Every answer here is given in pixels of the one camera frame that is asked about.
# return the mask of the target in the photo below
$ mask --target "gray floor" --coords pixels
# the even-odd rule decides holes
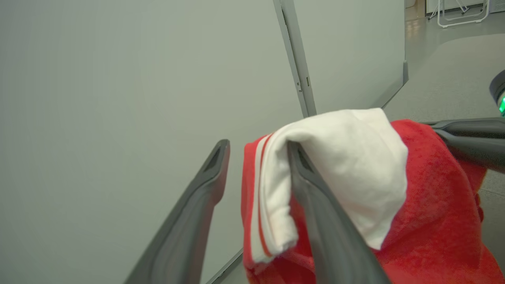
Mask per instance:
[[[470,12],[478,13],[479,9],[475,8]],[[457,14],[449,13],[448,17],[453,15],[457,16]],[[406,56],[409,64],[410,78],[412,79],[416,76],[427,59],[441,44],[459,38],[497,33],[505,33],[505,12],[490,14],[486,20],[479,24],[461,25],[456,27],[449,27],[446,29],[442,29],[437,25],[436,18],[430,21],[428,21],[427,18],[407,21]],[[486,50],[486,47],[483,46],[479,51],[486,52]],[[504,193],[495,190],[497,188],[500,188],[502,179],[503,176],[501,174],[490,172],[482,186],[481,200],[482,206],[485,209],[485,215],[487,217],[490,217],[491,215],[496,217],[505,214],[500,206],[492,206],[492,204],[496,204],[496,200],[498,199],[503,200],[505,203]],[[496,218],[487,218],[486,224],[484,224],[484,229],[490,229],[490,227],[493,226],[501,226],[499,223],[501,222]],[[501,242],[501,237],[502,235],[497,236],[486,234],[486,236],[484,236],[484,242],[488,246],[491,243],[498,244]],[[242,265],[238,265],[237,268],[233,269],[232,271],[227,271],[227,274],[228,275],[226,277],[220,278],[220,280],[222,280],[221,283],[248,283]]]

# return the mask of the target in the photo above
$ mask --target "white fabric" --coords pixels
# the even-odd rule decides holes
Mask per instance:
[[[251,220],[253,260],[269,262],[298,240],[289,215],[289,140],[303,146],[368,246],[380,249],[406,198],[408,150],[381,109],[341,110],[291,123],[258,143]],[[260,221],[272,257],[265,255],[256,231]]]

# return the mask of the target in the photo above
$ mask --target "red fabric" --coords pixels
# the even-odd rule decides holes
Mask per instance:
[[[481,241],[484,216],[477,191],[486,169],[456,160],[430,126],[410,120],[395,121],[392,126],[409,148],[409,156],[407,200],[381,250],[375,252],[390,280],[505,283],[498,264]],[[258,141],[244,149],[244,224],[248,220],[248,177],[254,176],[248,164],[254,160]],[[294,199],[291,214],[298,228],[298,243],[268,264],[252,263],[245,232],[244,266],[250,283],[316,283],[303,208]]]

